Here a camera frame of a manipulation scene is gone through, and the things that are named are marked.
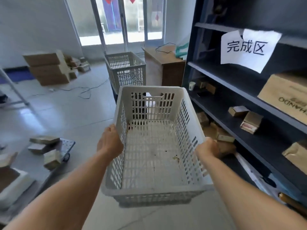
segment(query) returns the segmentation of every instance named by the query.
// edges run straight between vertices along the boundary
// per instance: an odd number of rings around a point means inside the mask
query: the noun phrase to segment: gray floor
[[[20,151],[29,137],[36,134],[56,135],[76,141],[70,161],[48,182],[52,185],[67,176],[95,153],[103,129],[113,122],[116,104],[110,82],[91,90],[90,99],[78,97],[85,89],[61,91],[59,88],[94,87],[108,79],[104,63],[92,65],[92,70],[67,85],[41,87],[36,80],[17,84],[28,98],[23,104],[0,109],[0,141],[8,143],[3,153]],[[0,89],[15,100],[8,85]],[[188,205],[122,209],[112,197],[100,191],[83,229],[235,229],[217,192],[208,191]]]

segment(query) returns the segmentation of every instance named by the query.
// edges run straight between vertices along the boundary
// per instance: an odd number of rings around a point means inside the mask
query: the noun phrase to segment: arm
[[[122,149],[115,126],[107,127],[98,142],[97,153],[34,199],[5,230],[81,229],[107,166]]]
[[[307,229],[307,221],[241,179],[218,159],[217,143],[206,137],[195,153],[209,172],[238,229]]]

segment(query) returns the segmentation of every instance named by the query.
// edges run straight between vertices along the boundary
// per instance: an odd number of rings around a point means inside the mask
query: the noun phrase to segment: cart wheel
[[[66,153],[64,158],[63,158],[63,162],[68,162],[70,159],[70,153]]]

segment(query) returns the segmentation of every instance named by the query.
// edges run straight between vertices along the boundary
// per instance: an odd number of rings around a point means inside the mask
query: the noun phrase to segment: white plastic basket
[[[193,153],[205,136],[184,88],[122,86],[114,121],[124,150],[101,189],[120,206],[187,203],[213,188]]]
[[[146,85],[146,63],[133,52],[109,54],[105,58],[116,94],[123,85]]]

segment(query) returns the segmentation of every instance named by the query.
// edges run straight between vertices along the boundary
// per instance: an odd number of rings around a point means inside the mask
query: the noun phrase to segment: shelf board
[[[188,62],[188,65],[307,134],[305,124],[257,98],[266,80],[255,76],[256,72],[209,61]]]
[[[228,27],[213,23],[195,23],[195,26],[210,30],[222,31],[222,32],[231,32],[231,31],[240,30],[241,33],[243,33],[244,30],[242,28]],[[282,35],[281,39],[279,40],[279,43],[307,49],[307,39],[305,38]]]
[[[282,152],[289,147],[280,133],[262,124],[254,135],[240,128],[242,119],[228,113],[229,104],[214,95],[199,97],[189,91],[190,99],[263,163],[287,188],[307,195],[307,175],[287,160]]]

